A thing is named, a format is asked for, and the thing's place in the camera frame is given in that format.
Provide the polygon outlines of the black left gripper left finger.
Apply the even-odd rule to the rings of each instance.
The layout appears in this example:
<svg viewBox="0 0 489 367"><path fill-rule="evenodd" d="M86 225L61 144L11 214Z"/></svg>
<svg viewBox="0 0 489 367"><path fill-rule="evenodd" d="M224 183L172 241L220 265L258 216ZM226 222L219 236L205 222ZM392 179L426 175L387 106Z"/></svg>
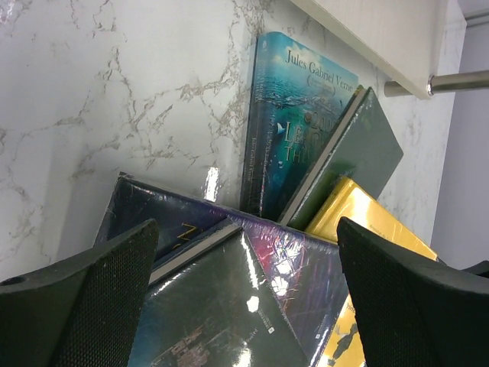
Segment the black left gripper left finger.
<svg viewBox="0 0 489 367"><path fill-rule="evenodd" d="M159 229L150 219L1 282L3 366L126 366Z"/></svg>

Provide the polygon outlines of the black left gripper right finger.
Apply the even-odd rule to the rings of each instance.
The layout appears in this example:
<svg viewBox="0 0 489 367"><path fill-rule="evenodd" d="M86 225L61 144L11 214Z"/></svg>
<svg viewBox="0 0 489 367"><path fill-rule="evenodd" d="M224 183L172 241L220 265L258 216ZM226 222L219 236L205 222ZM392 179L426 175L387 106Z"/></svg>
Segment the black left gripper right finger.
<svg viewBox="0 0 489 367"><path fill-rule="evenodd" d="M369 366L486 366L488 263L458 270L342 217L339 255Z"/></svg>

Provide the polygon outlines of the purple galaxy cover book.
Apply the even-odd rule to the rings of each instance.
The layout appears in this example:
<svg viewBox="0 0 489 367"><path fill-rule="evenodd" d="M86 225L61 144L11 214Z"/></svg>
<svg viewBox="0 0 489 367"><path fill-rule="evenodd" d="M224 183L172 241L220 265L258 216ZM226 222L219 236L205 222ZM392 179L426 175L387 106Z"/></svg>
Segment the purple galaxy cover book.
<svg viewBox="0 0 489 367"><path fill-rule="evenodd" d="M241 226L309 365L318 365L348 294L337 245L125 173L116 179L95 243L148 219L155 219L160 227L157 259L223 219Z"/></svg>

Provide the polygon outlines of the yellow paperback book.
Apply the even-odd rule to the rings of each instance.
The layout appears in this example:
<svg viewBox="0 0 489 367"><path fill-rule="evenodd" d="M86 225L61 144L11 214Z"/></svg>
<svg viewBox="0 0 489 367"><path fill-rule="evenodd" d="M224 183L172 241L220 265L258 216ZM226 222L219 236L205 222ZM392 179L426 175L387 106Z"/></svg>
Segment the yellow paperback book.
<svg viewBox="0 0 489 367"><path fill-rule="evenodd" d="M352 179L342 177L305 232L336 243L336 229L347 217L386 240L432 260L437 254Z"/></svg>

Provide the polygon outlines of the dark green hardcover book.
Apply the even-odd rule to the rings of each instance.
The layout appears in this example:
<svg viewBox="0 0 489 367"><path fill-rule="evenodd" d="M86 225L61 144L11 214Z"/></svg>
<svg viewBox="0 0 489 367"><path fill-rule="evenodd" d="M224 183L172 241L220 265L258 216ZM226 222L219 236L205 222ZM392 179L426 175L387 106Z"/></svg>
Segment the dark green hardcover book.
<svg viewBox="0 0 489 367"><path fill-rule="evenodd" d="M403 157L375 91L359 86L278 219L303 231L342 177L377 199Z"/></svg>

